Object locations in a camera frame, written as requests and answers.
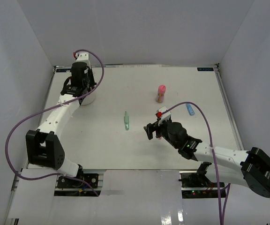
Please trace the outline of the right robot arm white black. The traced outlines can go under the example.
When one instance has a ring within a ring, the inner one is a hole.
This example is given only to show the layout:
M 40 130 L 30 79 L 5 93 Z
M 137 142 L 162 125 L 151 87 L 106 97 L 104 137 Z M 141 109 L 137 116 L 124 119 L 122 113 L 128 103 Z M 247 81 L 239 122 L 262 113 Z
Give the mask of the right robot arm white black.
M 197 183 L 207 187 L 216 181 L 250 188 L 254 193 L 270 198 L 270 157 L 260 148 L 230 150 L 211 148 L 206 142 L 193 138 L 179 122 L 171 120 L 144 126 L 149 140 L 162 137 L 185 159 L 201 162 Z

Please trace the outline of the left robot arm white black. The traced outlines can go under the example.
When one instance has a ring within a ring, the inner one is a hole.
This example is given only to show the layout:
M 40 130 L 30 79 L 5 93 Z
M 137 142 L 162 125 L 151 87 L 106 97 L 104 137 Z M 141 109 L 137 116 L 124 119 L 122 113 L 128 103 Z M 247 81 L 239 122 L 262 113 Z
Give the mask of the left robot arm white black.
M 26 134 L 26 147 L 30 164 L 55 170 L 68 176 L 68 182 L 73 187 L 79 187 L 84 182 L 80 173 L 81 166 L 70 161 L 60 143 L 61 134 L 73 113 L 83 105 L 95 100 L 95 94 L 83 97 L 69 103 L 68 101 L 85 95 L 96 86 L 91 63 L 89 60 L 77 60 L 72 64 L 71 76 L 64 82 L 57 107 L 51 110 L 49 116 L 36 129 Z

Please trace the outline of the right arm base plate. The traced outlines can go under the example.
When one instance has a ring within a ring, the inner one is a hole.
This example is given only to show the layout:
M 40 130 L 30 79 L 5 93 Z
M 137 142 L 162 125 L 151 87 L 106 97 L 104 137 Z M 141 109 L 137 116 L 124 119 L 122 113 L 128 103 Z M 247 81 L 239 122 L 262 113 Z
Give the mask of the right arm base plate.
M 181 193 L 183 199 L 218 198 L 216 182 L 206 178 L 211 163 L 202 163 L 196 171 L 180 172 Z

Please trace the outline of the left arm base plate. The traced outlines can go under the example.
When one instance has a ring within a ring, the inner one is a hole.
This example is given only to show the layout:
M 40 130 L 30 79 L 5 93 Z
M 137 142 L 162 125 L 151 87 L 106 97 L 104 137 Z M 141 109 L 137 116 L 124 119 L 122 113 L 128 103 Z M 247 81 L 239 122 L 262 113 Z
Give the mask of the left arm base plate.
M 84 172 L 78 178 L 69 179 L 59 176 L 55 185 L 54 196 L 98 197 L 103 185 L 103 174 Z

